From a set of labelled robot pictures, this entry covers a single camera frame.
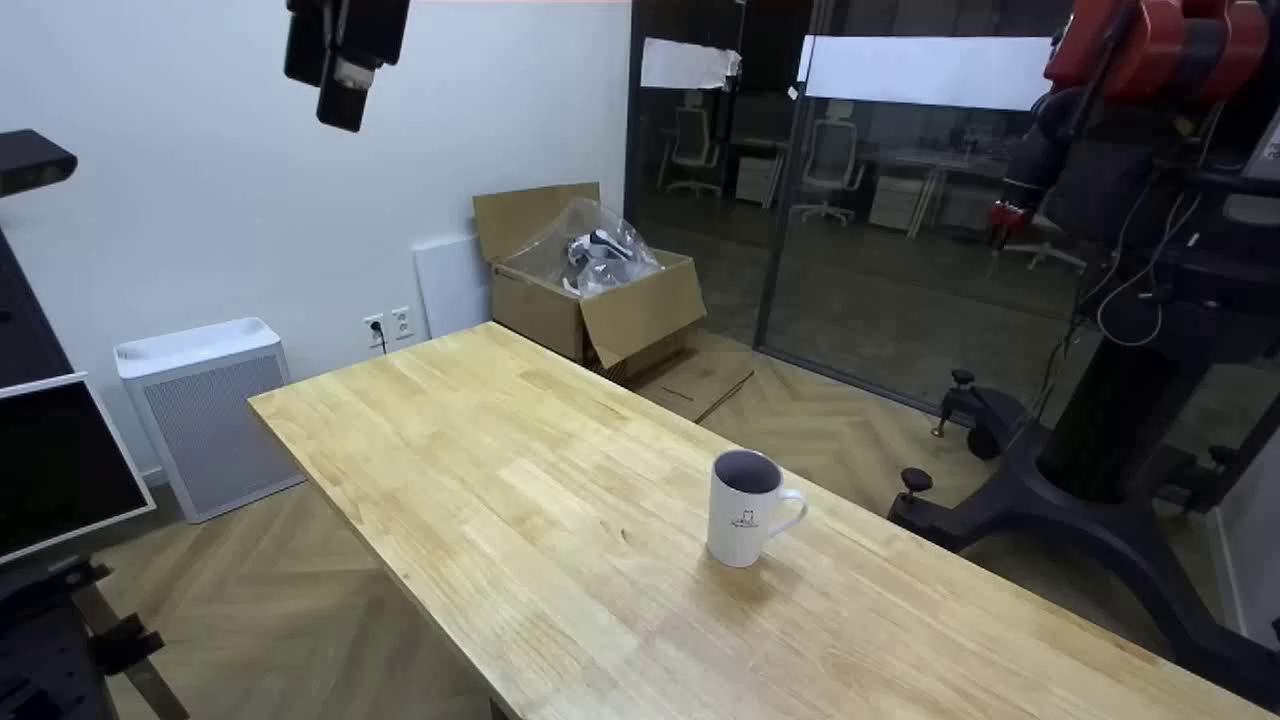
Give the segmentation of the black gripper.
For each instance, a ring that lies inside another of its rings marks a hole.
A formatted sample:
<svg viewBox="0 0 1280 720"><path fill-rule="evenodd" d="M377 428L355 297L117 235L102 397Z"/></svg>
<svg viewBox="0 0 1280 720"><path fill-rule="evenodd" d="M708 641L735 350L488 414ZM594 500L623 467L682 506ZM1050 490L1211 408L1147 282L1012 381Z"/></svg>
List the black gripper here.
<svg viewBox="0 0 1280 720"><path fill-rule="evenodd" d="M406 0L284 0L284 77L314 87L314 118L355 132L370 80L401 59Z"/></svg>

